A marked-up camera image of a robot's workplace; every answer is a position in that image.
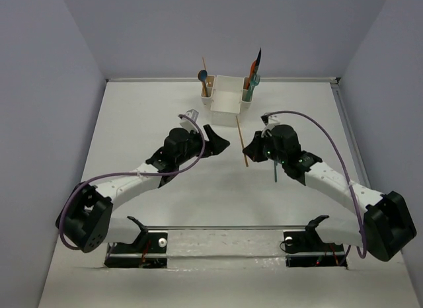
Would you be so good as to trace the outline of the long teal chopstick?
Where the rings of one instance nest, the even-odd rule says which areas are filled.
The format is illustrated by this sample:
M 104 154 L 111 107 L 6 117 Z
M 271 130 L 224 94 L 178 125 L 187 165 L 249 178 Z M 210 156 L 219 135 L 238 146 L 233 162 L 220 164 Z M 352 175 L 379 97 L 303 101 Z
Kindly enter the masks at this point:
M 274 164 L 274 182 L 277 183 L 278 182 L 278 163 L 277 161 L 274 161 L 273 164 Z

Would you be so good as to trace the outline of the white utensil caddy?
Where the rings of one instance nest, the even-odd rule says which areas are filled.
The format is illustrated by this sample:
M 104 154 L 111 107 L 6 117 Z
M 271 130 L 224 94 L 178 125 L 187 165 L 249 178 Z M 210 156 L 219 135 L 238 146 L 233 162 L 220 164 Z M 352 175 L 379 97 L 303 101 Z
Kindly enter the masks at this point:
M 211 125 L 237 127 L 237 120 L 252 103 L 252 93 L 245 89 L 248 77 L 208 75 L 207 94 L 202 89 L 203 105 L 209 110 Z

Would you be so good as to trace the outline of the teal plastic knife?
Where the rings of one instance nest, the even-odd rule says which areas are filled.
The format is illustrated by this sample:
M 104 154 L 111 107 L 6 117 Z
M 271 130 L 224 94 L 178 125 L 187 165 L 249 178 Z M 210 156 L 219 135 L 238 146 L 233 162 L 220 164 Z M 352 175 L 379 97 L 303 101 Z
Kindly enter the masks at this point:
M 252 94 L 255 87 L 256 87 L 256 82 L 251 80 L 249 83 L 249 88 L 247 89 L 247 93 L 245 95 L 245 102 L 250 102 L 252 100 Z

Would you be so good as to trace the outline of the teal plastic fork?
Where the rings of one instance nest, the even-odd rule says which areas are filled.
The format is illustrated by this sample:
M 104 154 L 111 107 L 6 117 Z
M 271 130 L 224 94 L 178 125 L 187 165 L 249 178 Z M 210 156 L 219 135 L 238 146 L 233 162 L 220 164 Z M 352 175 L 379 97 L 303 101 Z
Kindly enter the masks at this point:
M 260 75 L 254 74 L 252 75 L 249 81 L 249 87 L 247 89 L 247 93 L 245 96 L 245 102 L 250 102 L 252 100 L 252 95 L 254 92 L 254 88 L 260 83 Z

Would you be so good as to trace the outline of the orange plastic knife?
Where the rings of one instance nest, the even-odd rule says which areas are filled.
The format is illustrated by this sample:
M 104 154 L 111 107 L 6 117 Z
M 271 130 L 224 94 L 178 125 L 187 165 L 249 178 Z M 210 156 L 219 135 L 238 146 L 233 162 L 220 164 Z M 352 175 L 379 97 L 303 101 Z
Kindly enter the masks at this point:
M 252 76 L 254 74 L 256 74 L 256 72 L 258 70 L 258 64 L 259 64 L 259 60 L 258 60 L 258 58 L 256 58 L 256 60 L 253 61 L 252 65 L 250 67 L 250 73 L 249 73 L 249 77 L 246 81 L 245 90 L 247 90 L 249 88 L 250 80 L 252 79 Z

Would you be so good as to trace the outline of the black handled steel knife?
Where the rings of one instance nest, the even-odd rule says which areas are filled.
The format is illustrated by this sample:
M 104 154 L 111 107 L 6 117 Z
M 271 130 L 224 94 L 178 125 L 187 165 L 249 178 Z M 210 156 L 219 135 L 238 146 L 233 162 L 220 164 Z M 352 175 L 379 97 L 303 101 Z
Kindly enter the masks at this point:
M 250 80 L 252 79 L 252 76 L 255 75 L 258 71 L 259 65 L 260 65 L 260 60 L 261 60 L 261 55 L 262 55 L 262 49 L 259 49 L 259 53 L 257 55 L 257 58 L 253 61 L 251 67 L 250 67 L 250 73 L 249 73 L 249 78 L 247 80 L 245 89 L 248 89 L 250 86 Z

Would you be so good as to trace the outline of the long orange chopstick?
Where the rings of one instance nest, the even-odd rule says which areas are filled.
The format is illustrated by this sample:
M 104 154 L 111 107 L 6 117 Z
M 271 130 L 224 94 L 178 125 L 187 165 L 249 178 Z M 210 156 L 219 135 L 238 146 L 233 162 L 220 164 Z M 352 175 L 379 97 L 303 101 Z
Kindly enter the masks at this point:
M 240 139 L 240 142 L 241 142 L 241 148 L 242 148 L 242 150 L 244 150 L 245 144 L 244 144 L 243 135 L 242 135 L 241 126 L 240 126 L 240 122 L 239 122 L 238 116 L 235 116 L 235 119 L 236 119 L 236 123 L 237 123 L 237 129 L 238 129 L 238 133 L 239 133 L 239 139 Z M 244 157 L 245 166 L 246 166 L 246 168 L 248 168 L 249 167 L 249 163 L 248 163 L 248 160 L 247 160 L 247 156 L 244 153 L 243 153 L 243 157 Z

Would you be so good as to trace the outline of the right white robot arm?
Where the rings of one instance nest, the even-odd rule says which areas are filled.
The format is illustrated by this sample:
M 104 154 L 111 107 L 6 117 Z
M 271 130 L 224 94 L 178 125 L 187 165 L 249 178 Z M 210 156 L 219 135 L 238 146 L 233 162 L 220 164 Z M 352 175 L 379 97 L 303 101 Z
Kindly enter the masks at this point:
M 376 259 L 387 262 L 417 234 L 407 204 L 399 193 L 383 194 L 348 180 L 320 157 L 303 150 L 297 133 L 289 125 L 275 125 L 255 132 L 243 153 L 257 163 L 271 160 L 281 165 L 288 177 L 354 214 L 352 220 L 328 215 L 311 220 L 304 234 L 310 249 L 344 244 L 366 250 Z

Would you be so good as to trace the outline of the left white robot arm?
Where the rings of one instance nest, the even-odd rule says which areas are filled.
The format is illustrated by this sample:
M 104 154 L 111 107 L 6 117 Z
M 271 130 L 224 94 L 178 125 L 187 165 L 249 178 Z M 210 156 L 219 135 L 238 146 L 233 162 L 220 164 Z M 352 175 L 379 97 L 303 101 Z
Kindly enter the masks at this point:
M 217 156 L 229 147 L 210 125 L 189 123 L 173 128 L 163 145 L 134 171 L 96 176 L 73 189 L 56 220 L 61 242 L 88 253 L 103 243 L 125 245 L 138 252 L 145 247 L 148 229 L 132 216 L 113 217 L 120 206 L 150 190 L 168 184 L 200 159 Z

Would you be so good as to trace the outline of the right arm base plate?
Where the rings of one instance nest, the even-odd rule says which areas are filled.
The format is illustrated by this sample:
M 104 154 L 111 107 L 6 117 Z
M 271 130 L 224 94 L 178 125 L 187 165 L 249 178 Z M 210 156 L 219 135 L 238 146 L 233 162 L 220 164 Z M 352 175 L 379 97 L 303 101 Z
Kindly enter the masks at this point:
M 343 245 L 324 243 L 306 231 L 284 231 L 279 247 L 288 268 L 348 267 Z

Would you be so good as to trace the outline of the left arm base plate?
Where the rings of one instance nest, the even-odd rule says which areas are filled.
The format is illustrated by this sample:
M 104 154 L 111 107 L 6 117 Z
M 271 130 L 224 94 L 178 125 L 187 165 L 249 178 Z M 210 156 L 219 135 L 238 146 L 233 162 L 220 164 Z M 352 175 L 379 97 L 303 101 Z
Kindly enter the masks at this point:
M 167 268 L 167 231 L 150 231 L 138 245 L 113 243 L 107 246 L 107 268 Z

